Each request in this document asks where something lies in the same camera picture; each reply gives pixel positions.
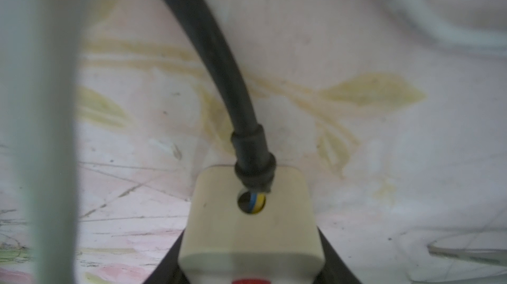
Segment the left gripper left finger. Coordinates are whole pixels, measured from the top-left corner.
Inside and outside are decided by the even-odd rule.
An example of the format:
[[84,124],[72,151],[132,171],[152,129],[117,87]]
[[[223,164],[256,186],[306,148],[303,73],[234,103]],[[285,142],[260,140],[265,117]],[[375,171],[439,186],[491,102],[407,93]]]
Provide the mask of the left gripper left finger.
[[186,276],[178,264],[183,235],[184,232],[143,284],[186,284]]

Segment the cream power strip red sockets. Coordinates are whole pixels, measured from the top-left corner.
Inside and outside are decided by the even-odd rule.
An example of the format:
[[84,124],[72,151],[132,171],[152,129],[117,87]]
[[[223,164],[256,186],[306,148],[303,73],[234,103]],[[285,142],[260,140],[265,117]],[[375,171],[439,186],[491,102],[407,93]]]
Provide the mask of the cream power strip red sockets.
[[198,176],[178,256],[189,281],[312,283],[325,257],[303,173],[278,167],[259,213],[238,206],[245,191],[232,166]]

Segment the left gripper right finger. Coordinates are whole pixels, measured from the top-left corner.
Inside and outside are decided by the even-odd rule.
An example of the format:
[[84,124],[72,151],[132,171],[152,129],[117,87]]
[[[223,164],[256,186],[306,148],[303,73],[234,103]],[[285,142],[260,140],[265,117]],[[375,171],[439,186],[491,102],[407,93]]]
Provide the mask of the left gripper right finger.
[[322,243],[325,264],[316,276],[314,284],[361,284],[355,274],[346,266],[344,261],[326,239],[323,232],[318,229]]

